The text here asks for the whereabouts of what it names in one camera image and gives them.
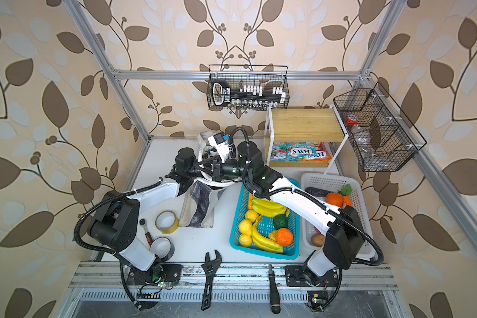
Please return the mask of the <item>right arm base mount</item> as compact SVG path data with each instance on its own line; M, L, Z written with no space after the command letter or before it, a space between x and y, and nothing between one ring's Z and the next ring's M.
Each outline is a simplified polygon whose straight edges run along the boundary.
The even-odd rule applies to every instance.
M331 305L343 280L343 270L337 268L323 276L316 276L306 265L288 265L284 271L288 287L312 288L307 291L307 304L316 312L324 312Z

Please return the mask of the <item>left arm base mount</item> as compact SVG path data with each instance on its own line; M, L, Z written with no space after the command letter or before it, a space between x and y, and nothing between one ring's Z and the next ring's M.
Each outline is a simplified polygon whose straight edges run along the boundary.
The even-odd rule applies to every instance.
M162 293L178 284L182 275L181 264L158 264L143 272L130 267L123 276L127 295L135 307L148 310L160 302Z

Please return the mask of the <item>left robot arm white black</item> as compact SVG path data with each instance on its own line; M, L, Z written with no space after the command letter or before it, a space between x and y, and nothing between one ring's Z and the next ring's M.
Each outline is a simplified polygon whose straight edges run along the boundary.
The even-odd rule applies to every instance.
M197 158L192 148L178 151L169 174L157 183L129 192L112 190L101 202L89 208L74 228L75 242L82 248L108 253L120 262L121 283L128 299L138 310L142 304L127 287L124 266L141 272L149 271L160 262L160 257L137 237L141 213L163 201L181 196L197 176Z

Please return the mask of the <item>white canvas tote bag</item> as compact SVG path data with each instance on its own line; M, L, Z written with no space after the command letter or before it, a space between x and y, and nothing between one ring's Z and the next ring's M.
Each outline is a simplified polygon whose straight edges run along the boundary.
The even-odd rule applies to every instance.
M198 136L197 160L219 158L214 147L208 143L210 132ZM225 189L233 185L232 181L214 182L209 173L203 172L197 177L185 194L179 225L181 227L210 229L214 222L214 210Z

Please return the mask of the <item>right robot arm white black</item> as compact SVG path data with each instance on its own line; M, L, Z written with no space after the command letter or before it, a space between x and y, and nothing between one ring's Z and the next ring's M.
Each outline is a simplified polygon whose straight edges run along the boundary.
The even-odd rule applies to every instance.
M317 199L265 165L261 151L246 140L235 152L232 138L215 135L209 144L216 148L219 159L212 163L215 181L242 181L255 199L280 204L311 223L325 236L323 246L303 265L305 281L316 286L332 270L347 270L356 262L380 266L384 254L378 243L363 228L357 211L338 207Z

